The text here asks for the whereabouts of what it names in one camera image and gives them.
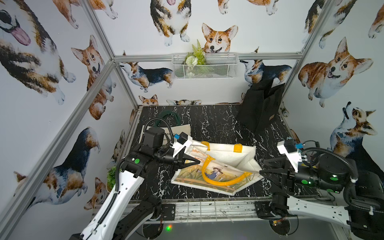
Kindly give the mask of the cream tote bag green handles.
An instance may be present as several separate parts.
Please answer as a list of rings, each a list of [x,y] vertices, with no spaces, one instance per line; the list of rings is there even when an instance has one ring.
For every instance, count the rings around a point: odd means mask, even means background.
[[[160,119],[162,119],[162,121],[152,120],[152,121],[150,121],[148,126],[145,128],[145,124],[150,119],[154,119],[154,118],[160,118]],[[165,122],[167,122],[167,124],[170,126],[170,128],[173,132],[173,135],[179,135],[182,132],[184,132],[187,135],[191,136],[191,133],[192,133],[191,132],[191,129],[192,129],[191,125],[190,124],[183,124],[180,114],[173,112],[173,111],[164,110],[164,111],[160,112],[158,115],[156,115],[155,117],[149,118],[149,119],[144,121],[144,124],[143,124],[141,132],[140,132],[141,134],[140,134],[140,138],[139,138],[139,143],[141,143],[141,141],[142,141],[145,130],[148,130],[149,128],[152,128],[152,127],[158,127],[158,128],[161,128],[165,131],[162,146],[166,145],[168,143],[166,136],[168,136],[168,138],[171,139],[171,133],[169,132],[168,127],[167,127]]]

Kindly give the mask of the cream tote bag yellow handles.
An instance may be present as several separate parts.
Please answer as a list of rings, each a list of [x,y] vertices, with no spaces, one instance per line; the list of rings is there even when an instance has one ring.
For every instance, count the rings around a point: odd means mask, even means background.
[[[200,162],[177,170],[172,184],[234,196],[264,178],[256,147],[193,141],[185,154]]]

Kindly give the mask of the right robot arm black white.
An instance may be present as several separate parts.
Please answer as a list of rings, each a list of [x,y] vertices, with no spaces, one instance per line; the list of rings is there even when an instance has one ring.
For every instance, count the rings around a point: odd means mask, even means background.
[[[308,148],[297,151],[303,160],[314,153],[318,166],[309,162],[296,169],[287,155],[265,161],[267,169],[260,175],[272,180],[278,177],[281,192],[274,193],[268,207],[260,207],[258,215],[268,219],[306,216],[338,224],[363,240],[384,238],[384,189],[378,175],[359,171],[354,160],[346,159],[330,150]],[[328,193],[342,194],[343,206],[324,205],[293,196],[295,185]]]

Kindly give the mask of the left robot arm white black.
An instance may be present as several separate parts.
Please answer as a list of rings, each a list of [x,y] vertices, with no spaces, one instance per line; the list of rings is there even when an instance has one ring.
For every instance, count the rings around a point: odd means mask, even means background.
[[[104,204],[85,229],[73,234],[72,240],[126,240],[149,220],[161,220],[162,201],[146,195],[140,204],[123,216],[131,198],[158,163],[169,164],[174,170],[197,165],[199,160],[187,155],[193,138],[186,133],[167,135],[161,128],[152,127],[144,132],[141,142],[116,167],[115,185]]]

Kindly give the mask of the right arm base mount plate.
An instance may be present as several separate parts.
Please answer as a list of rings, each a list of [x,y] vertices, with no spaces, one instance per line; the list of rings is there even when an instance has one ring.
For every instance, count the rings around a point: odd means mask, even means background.
[[[263,220],[283,220],[296,217],[288,212],[289,207],[272,201],[255,202],[256,214]]]

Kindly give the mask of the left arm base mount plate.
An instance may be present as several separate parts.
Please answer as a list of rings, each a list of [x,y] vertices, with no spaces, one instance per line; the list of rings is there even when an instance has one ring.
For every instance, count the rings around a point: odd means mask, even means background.
[[[157,215],[156,220],[160,221],[174,221],[176,215],[176,205],[175,204],[161,204],[159,214]]]

